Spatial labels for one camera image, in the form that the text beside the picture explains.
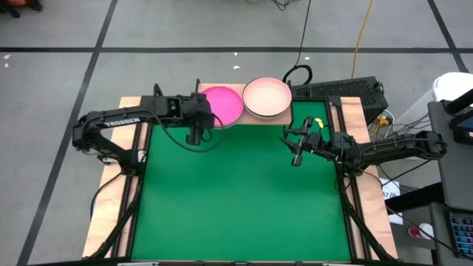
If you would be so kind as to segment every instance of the pink plate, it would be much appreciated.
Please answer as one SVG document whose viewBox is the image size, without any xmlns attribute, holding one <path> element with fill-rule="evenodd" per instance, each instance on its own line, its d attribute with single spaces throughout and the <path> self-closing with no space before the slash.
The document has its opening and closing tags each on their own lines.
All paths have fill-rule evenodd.
<svg viewBox="0 0 473 266">
<path fill-rule="evenodd" d="M 275 117 L 283 113 L 292 101 L 289 87 L 275 78 L 258 78 L 243 91 L 245 107 L 257 116 Z"/>
<path fill-rule="evenodd" d="M 223 122 L 223 126 L 231 126 L 236 123 L 243 113 L 243 100 L 234 90 L 225 86 L 210 87 L 202 92 L 207 95 L 212 113 Z M 214 126 L 222 127 L 215 119 Z"/>
</svg>

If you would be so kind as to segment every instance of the concrete floor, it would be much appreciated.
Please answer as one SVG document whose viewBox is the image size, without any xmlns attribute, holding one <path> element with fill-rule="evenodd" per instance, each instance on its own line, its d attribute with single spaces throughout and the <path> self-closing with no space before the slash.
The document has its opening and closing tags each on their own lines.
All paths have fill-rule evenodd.
<svg viewBox="0 0 473 266">
<path fill-rule="evenodd" d="M 349 78 L 353 54 L 335 48 L 355 46 L 368 2 L 312 2 L 304 47 L 329 48 L 302 53 L 301 61 L 313 68 L 313 82 Z M 41 13 L 25 8 L 19 10 L 19 19 L 0 16 L 0 149 L 6 151 L 0 155 L 0 258 L 6 266 L 17 265 L 22 249 L 20 262 L 30 264 L 81 257 L 89 203 L 103 166 L 69 147 L 68 134 L 61 146 L 71 115 L 113 109 L 124 95 L 149 95 L 155 82 L 165 94 L 176 95 L 191 92 L 196 78 L 216 83 L 282 78 L 295 63 L 297 49 L 267 51 L 299 46 L 307 7 L 303 0 L 284 12 L 269 0 L 42 3 Z M 466 68 L 473 69 L 473 1 L 435 3 L 454 45 L 470 50 L 449 47 L 428 0 L 374 3 L 361 47 L 386 49 L 361 53 L 356 75 L 374 75 L 384 83 L 389 110 L 396 117 L 437 76 L 459 71 L 452 52 L 459 52 Z M 103 27 L 107 11 L 112 16 L 108 29 Z M 105 39 L 99 39 L 101 33 Z M 163 49 L 113 52 L 101 47 Z M 175 52 L 173 47 L 197 49 Z M 199 47 L 234 48 L 215 52 Z M 266 48 L 252 52 L 243 47 Z M 304 73 L 291 77 L 296 84 L 304 79 Z M 385 170 L 395 175 L 417 163 L 399 160 L 387 163 Z M 437 165 L 430 163 L 401 183 L 422 187 L 438 180 Z M 49 205 L 38 209 L 45 187 L 54 188 L 43 200 L 47 203 L 51 195 Z M 27 240 L 30 228 L 38 233 L 33 230 Z M 425 251 L 414 252 L 402 243 L 398 250 L 408 261 L 429 260 Z"/>
</svg>

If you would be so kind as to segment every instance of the black keyboard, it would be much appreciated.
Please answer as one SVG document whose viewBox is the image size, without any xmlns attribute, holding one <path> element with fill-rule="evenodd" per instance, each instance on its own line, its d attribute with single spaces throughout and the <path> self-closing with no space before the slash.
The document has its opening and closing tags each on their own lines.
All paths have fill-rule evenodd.
<svg viewBox="0 0 473 266">
<path fill-rule="evenodd" d="M 446 215 L 455 255 L 462 253 L 473 259 L 473 214 L 449 211 Z"/>
</svg>

